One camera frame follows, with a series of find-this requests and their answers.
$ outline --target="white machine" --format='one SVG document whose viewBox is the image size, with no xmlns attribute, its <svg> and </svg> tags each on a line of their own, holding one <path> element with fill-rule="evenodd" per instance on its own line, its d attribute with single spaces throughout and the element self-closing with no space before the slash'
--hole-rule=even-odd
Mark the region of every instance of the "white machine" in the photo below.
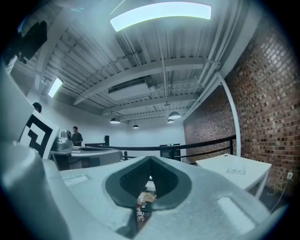
<svg viewBox="0 0 300 240">
<path fill-rule="evenodd" d="M 52 145 L 48 159 L 53 160 L 59 170 L 68 170 L 117 163 L 122 159 L 122 151 L 73 147 L 70 131 L 61 130 Z"/>
<path fill-rule="evenodd" d="M 17 106 L 0 101 L 0 185 L 38 239 L 257 239 L 280 217 L 221 175 L 163 157 L 59 172 L 47 159 L 67 151 L 60 142 L 51 150 L 59 129 L 36 115 L 3 68 L 0 76 L 0 96 Z M 136 199 L 150 175 L 157 200 L 137 233 Z"/>
</svg>

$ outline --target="black bar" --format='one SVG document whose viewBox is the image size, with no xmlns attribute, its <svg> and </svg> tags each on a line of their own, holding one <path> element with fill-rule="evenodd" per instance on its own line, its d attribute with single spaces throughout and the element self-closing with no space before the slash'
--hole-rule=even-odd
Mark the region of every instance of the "black bar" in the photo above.
<svg viewBox="0 0 300 240">
<path fill-rule="evenodd" d="M 97 146 L 105 146 L 105 142 L 100 142 L 100 143 L 86 143 L 86 147 L 94 147 L 96 148 Z"/>
<path fill-rule="evenodd" d="M 217 140 L 207 141 L 207 142 L 198 142 L 198 143 L 192 143 L 187 145 L 175 145 L 175 146 L 164 146 L 164 147 L 112 147 L 109 146 L 110 149 L 119 149 L 119 150 L 126 150 L 126 151 L 161 151 L 161 150 L 176 150 L 176 149 L 188 149 L 188 148 L 198 148 L 198 147 L 204 147 L 213 145 L 216 143 L 223 143 L 227 142 L 229 140 L 236 139 L 236 135 L 225 137 Z M 86 144 L 87 146 L 95 147 L 95 148 L 108 148 L 106 146 L 95 146 L 93 144 Z"/>
<path fill-rule="evenodd" d="M 221 148 L 221 149 L 213 150 L 213 151 L 210 151 L 210 152 L 202 152 L 202 153 L 197 153 L 197 154 L 193 154 L 193 155 L 178 156 L 178 157 L 176 156 L 176 157 L 177 157 L 177 158 L 196 157 L 196 156 L 201 156 L 201 155 L 205 155 L 205 154 L 211 154 L 211 153 L 214 153 L 214 152 L 224 151 L 224 150 L 227 150 L 227 149 L 230 149 L 230 147 L 227 147 L 227 148 Z"/>
<path fill-rule="evenodd" d="M 107 135 L 104 136 L 104 142 L 105 142 L 105 146 L 109 146 L 109 136 Z"/>
<path fill-rule="evenodd" d="M 232 139 L 229 140 L 229 144 L 230 144 L 230 154 L 233 155 L 233 140 Z"/>
<path fill-rule="evenodd" d="M 127 157 L 127 159 L 129 159 L 129 158 L 137 158 L 137 157 L 133 157 L 133 156 L 123 156 L 123 158 L 124 157 Z"/>
<path fill-rule="evenodd" d="M 175 160 L 175 158 L 174 158 L 174 149 L 171 149 L 171 159 Z"/>
<path fill-rule="evenodd" d="M 128 160 L 128 157 L 127 157 L 127 151 L 124 151 L 124 160 Z"/>
</svg>

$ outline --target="person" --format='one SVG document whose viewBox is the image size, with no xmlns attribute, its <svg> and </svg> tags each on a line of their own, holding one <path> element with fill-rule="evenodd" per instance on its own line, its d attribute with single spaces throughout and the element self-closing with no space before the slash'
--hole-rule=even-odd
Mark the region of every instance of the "person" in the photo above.
<svg viewBox="0 0 300 240">
<path fill-rule="evenodd" d="M 33 105 L 34 109 L 35 109 L 38 113 L 42 114 L 42 105 L 41 105 L 41 104 L 39 104 L 39 103 L 34 103 L 34 104 L 32 104 L 32 105 Z"/>
<path fill-rule="evenodd" d="M 72 142 L 74 146 L 81 147 L 81 142 L 83 141 L 83 137 L 78 132 L 78 127 L 73 127 L 73 136 L 72 136 Z"/>
</svg>

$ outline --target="white table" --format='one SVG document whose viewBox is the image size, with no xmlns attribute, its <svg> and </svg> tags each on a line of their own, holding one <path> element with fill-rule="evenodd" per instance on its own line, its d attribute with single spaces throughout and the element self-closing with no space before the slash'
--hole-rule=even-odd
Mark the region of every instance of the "white table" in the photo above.
<svg viewBox="0 0 300 240">
<path fill-rule="evenodd" d="M 227 173 L 229 165 L 234 160 L 243 161 L 246 171 L 245 175 Z M 219 173 L 244 190 L 249 190 L 258 182 L 260 182 L 259 188 L 255 195 L 257 199 L 259 199 L 262 194 L 263 188 L 266 185 L 269 170 L 272 166 L 272 164 L 262 163 L 230 154 L 223 154 L 217 157 L 198 160 L 196 163 L 200 167 Z"/>
</svg>

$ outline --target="white panel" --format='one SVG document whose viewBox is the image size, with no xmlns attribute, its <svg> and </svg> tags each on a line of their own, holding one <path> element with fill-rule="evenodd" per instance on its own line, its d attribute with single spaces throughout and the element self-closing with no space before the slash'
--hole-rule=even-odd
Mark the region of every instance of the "white panel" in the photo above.
<svg viewBox="0 0 300 240">
<path fill-rule="evenodd" d="M 41 158 L 48 159 L 59 128 L 43 115 L 33 110 L 20 138 L 20 144 L 32 147 Z"/>
<path fill-rule="evenodd" d="M 124 88 L 108 94 L 108 97 L 115 101 L 133 99 L 143 96 L 150 96 L 150 89 L 145 83 Z"/>
</svg>

